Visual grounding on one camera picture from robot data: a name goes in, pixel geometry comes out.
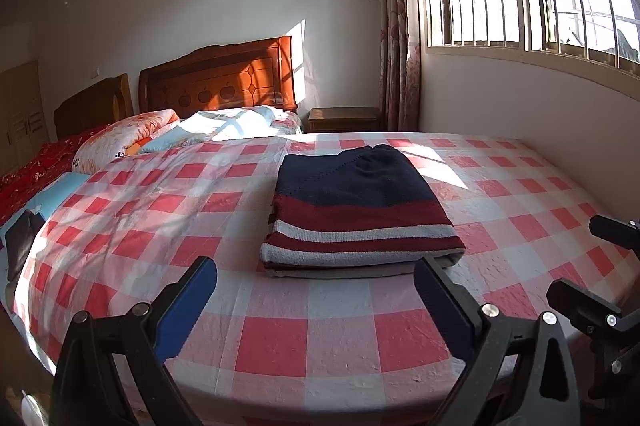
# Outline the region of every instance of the curtain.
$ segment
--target curtain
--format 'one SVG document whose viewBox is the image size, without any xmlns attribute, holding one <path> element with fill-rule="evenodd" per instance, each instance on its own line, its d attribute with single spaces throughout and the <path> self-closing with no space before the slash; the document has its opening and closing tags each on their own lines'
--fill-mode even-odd
<svg viewBox="0 0 640 426">
<path fill-rule="evenodd" d="M 380 113 L 388 131 L 416 131 L 420 107 L 418 0 L 381 0 Z"/>
</svg>

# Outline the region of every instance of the headboard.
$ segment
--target headboard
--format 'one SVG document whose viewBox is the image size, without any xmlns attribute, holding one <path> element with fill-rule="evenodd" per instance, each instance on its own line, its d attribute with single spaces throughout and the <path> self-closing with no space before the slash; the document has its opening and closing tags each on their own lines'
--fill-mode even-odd
<svg viewBox="0 0 640 426">
<path fill-rule="evenodd" d="M 295 111 L 291 37 L 206 46 L 140 72 L 140 111 L 198 110 L 269 104 Z"/>
<path fill-rule="evenodd" d="M 53 112 L 58 139 L 133 115 L 126 73 L 108 77 L 69 97 Z"/>
</svg>

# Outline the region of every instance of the checkered bed sheet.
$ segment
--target checkered bed sheet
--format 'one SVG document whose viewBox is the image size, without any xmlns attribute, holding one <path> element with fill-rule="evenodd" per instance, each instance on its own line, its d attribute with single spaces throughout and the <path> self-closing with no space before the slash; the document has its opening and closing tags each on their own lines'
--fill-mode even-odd
<svg viewBox="0 0 640 426">
<path fill-rule="evenodd" d="M 258 259 L 284 155 L 380 143 L 403 152 L 440 199 L 467 247 L 449 275 L 478 302 L 536 317 L 548 309 L 554 279 L 616 300 L 638 275 L 635 255 L 589 233 L 593 199 L 518 141 L 292 135 L 112 162 L 41 230 L 15 311 L 55 361 L 74 313 L 124 314 L 208 255 L 218 286 L 178 358 L 167 362 L 205 424 L 415 423 L 463 364 L 450 357 L 412 277 L 270 279 Z M 580 334 L 561 321 L 575 344 Z M 123 366 L 121 373 L 142 407 Z"/>
</svg>

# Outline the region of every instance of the nightstand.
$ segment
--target nightstand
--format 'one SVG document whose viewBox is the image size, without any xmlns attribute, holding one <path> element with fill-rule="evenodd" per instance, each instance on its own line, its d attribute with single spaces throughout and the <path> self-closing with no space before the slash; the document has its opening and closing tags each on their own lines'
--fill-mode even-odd
<svg viewBox="0 0 640 426">
<path fill-rule="evenodd" d="M 379 130 L 378 108 L 314 108 L 309 112 L 309 133 Z"/>
</svg>

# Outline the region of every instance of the silver bolt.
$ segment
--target silver bolt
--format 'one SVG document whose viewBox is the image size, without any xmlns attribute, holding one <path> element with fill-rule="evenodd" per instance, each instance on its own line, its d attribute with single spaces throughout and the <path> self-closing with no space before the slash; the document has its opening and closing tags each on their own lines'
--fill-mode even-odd
<svg viewBox="0 0 640 426">
<path fill-rule="evenodd" d="M 558 323 L 558 318 L 553 312 L 545 312 L 544 314 L 542 314 L 542 320 L 547 325 L 555 325 L 556 323 Z"/>
<path fill-rule="evenodd" d="M 135 305 L 133 305 L 131 312 L 133 312 L 134 316 L 140 317 L 148 313 L 149 308 L 150 307 L 148 303 L 136 303 Z"/>
<path fill-rule="evenodd" d="M 89 314 L 86 311 L 77 312 L 72 318 L 74 323 L 83 323 L 89 317 Z"/>
<path fill-rule="evenodd" d="M 489 317 L 495 317 L 500 314 L 500 309 L 491 303 L 482 305 L 482 314 Z"/>
</svg>

